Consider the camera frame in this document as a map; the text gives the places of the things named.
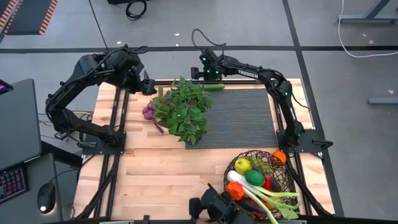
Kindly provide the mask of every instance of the lemon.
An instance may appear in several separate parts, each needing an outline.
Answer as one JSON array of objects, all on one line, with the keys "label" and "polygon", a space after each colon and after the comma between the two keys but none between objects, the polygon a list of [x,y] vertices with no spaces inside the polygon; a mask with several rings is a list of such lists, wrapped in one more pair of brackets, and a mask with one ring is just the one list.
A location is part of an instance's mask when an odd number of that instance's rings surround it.
[{"label": "lemon", "polygon": [[234,168],[235,168],[236,172],[238,172],[242,175],[244,175],[244,173],[246,173],[247,171],[252,169],[250,161],[248,161],[245,158],[237,159],[235,161]]}]

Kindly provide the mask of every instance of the white cable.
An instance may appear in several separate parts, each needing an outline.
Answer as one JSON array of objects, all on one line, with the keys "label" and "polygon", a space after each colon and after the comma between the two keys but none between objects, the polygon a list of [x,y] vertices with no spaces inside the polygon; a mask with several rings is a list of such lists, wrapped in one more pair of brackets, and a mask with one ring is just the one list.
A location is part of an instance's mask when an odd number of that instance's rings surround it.
[{"label": "white cable", "polygon": [[358,55],[353,55],[351,53],[349,53],[346,49],[346,47],[343,44],[343,41],[341,40],[341,35],[340,35],[340,24],[341,24],[341,17],[343,15],[344,12],[344,0],[341,0],[341,13],[340,13],[340,17],[338,18],[338,38],[340,39],[340,44],[341,46],[344,48],[344,51],[351,57],[355,57],[355,58],[366,58],[366,57],[375,57],[375,56],[389,56],[389,55],[394,55],[394,54],[398,54],[398,52],[393,52],[393,53],[388,53],[388,54],[374,54],[374,55],[362,55],[362,56],[358,56]]}]

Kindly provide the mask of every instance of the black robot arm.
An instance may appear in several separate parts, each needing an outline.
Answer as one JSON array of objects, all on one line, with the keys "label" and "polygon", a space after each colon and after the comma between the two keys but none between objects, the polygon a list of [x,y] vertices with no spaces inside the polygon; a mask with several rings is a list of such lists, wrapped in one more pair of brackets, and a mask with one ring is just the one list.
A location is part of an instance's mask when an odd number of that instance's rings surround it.
[{"label": "black robot arm", "polygon": [[285,141],[290,146],[298,146],[300,144],[300,136],[304,133],[301,122],[297,121],[297,117],[292,104],[292,84],[278,71],[255,67],[249,64],[243,64],[236,58],[216,54],[208,49],[202,50],[200,60],[203,67],[203,73],[197,68],[192,68],[192,78],[199,79],[203,77],[205,80],[221,80],[223,74],[242,75],[248,78],[259,80],[266,86],[268,94],[280,105],[286,122]]},{"label": "black robot arm", "polygon": [[109,125],[98,126],[79,119],[66,109],[86,87],[112,84],[132,94],[141,91],[144,95],[156,93],[155,81],[149,79],[146,72],[141,81],[140,72],[144,68],[136,52],[131,52],[125,45],[110,53],[84,55],[75,65],[72,76],[46,100],[45,112],[53,122],[54,129],[61,133],[80,131],[96,136],[110,147],[118,145],[118,133]]}]

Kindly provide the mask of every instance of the leafy plant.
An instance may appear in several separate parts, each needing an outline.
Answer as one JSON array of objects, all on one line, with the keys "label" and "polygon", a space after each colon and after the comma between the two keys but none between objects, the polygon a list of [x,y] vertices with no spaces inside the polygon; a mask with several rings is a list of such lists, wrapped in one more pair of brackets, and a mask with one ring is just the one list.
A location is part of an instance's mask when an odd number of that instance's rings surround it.
[{"label": "leafy plant", "polygon": [[170,134],[180,136],[178,141],[191,144],[199,141],[206,134],[204,113],[213,103],[211,93],[184,77],[180,77],[177,83],[174,80],[165,95],[162,86],[158,92],[159,95],[150,101],[150,106],[155,110],[155,118],[160,120],[159,125],[168,128]]}]

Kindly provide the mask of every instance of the computer mouse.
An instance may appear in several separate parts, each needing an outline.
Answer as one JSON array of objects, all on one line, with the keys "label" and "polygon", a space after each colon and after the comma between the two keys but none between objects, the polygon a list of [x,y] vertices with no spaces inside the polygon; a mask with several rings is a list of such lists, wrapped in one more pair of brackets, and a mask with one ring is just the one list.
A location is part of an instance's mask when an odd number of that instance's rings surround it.
[{"label": "computer mouse", "polygon": [[55,186],[47,183],[39,189],[37,194],[37,208],[43,214],[51,212],[55,206]]}]

